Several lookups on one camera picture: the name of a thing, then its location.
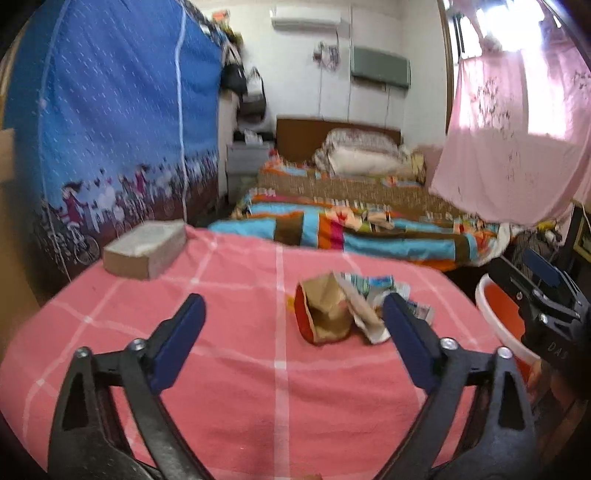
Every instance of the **white wall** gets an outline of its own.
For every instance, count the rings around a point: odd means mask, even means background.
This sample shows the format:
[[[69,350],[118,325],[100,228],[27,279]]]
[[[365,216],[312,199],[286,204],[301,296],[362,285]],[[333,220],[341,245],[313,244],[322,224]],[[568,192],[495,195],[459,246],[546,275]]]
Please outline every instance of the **white wall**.
[[[216,8],[218,9],[221,4],[224,7],[232,7],[234,5],[242,5],[245,3],[244,0],[225,0],[220,2],[220,0],[191,0],[197,7],[202,10],[209,9],[209,8]],[[274,0],[273,5],[278,4],[330,4],[330,5],[340,5],[349,9],[351,5],[354,7],[361,7],[365,10],[371,10],[375,12],[381,12],[392,17],[400,17],[400,7],[398,5],[400,0]]]
[[[402,128],[404,94],[391,89],[388,105],[386,89],[349,83],[349,37],[357,46],[403,54],[402,22],[395,0],[368,1],[368,8],[350,8],[344,2],[331,2],[341,10],[339,28],[341,65],[336,72],[321,71],[312,61],[318,42],[336,43],[336,32],[275,30],[269,11],[278,2],[232,5],[193,0],[205,15],[227,8],[230,26],[244,38],[243,60],[247,67],[256,66],[265,80],[269,115],[320,116],[327,119],[367,122]]]
[[[437,0],[401,0],[405,56],[411,88],[402,135],[411,147],[442,145],[447,117],[447,68]]]

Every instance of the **pillow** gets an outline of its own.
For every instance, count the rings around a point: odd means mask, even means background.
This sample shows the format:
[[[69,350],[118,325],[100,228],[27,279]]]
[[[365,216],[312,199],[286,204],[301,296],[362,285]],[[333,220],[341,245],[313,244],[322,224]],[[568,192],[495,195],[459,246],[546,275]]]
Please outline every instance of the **pillow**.
[[[335,128],[324,141],[323,149],[330,152],[336,147],[356,147],[360,150],[396,155],[398,147],[389,136],[378,132],[365,132],[353,128]]]
[[[392,175],[415,180],[413,164],[406,156],[359,150],[351,147],[336,147],[329,152],[332,170],[337,176]]]
[[[410,155],[410,159],[416,181],[421,185],[425,185],[427,180],[427,166],[425,164],[425,156],[420,152],[413,152]]]
[[[312,157],[312,165],[316,166],[320,171],[330,172],[329,156],[322,148],[319,148],[314,153],[314,156]]]

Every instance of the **blue gripper pad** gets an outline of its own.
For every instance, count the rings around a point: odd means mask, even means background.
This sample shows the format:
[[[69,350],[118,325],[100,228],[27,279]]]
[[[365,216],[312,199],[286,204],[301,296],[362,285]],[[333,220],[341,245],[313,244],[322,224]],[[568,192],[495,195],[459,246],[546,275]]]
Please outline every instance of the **blue gripper pad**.
[[[413,316],[407,307],[406,301],[396,293],[386,297],[382,313],[386,328],[392,336],[392,340],[413,384],[429,395],[440,382],[439,377],[434,374],[436,357],[433,354],[433,342],[437,347],[439,344],[437,335],[427,323]],[[417,332],[415,322],[423,322],[424,326],[427,327],[428,330],[424,332],[426,338],[421,338]],[[431,351],[424,343],[424,340],[430,341],[432,344]]]
[[[205,324],[205,301],[200,295],[189,295],[170,320],[174,328],[154,357],[150,390],[154,395],[174,385],[191,348]]]
[[[560,287],[560,271],[531,248],[526,248],[523,252],[523,263],[549,287]]]

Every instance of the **air conditioner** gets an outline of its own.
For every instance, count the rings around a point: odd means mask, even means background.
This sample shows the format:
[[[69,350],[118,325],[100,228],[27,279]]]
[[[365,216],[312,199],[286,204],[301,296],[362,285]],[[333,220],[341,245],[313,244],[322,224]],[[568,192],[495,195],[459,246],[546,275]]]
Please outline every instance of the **air conditioner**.
[[[408,90],[410,61],[391,53],[353,46],[351,76]]]
[[[342,19],[334,8],[277,5],[271,10],[271,22],[275,28],[337,28]]]

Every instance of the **wooden headboard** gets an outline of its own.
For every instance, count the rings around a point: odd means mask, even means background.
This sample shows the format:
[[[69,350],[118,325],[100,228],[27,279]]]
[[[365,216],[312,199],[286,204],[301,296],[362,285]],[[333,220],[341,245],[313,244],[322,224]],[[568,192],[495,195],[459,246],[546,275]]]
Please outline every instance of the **wooden headboard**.
[[[389,136],[397,145],[402,143],[400,130],[388,130],[367,124],[330,122],[319,118],[277,117],[277,150],[286,160],[303,162],[311,160],[326,135],[335,128],[355,128],[365,132],[379,132]]]

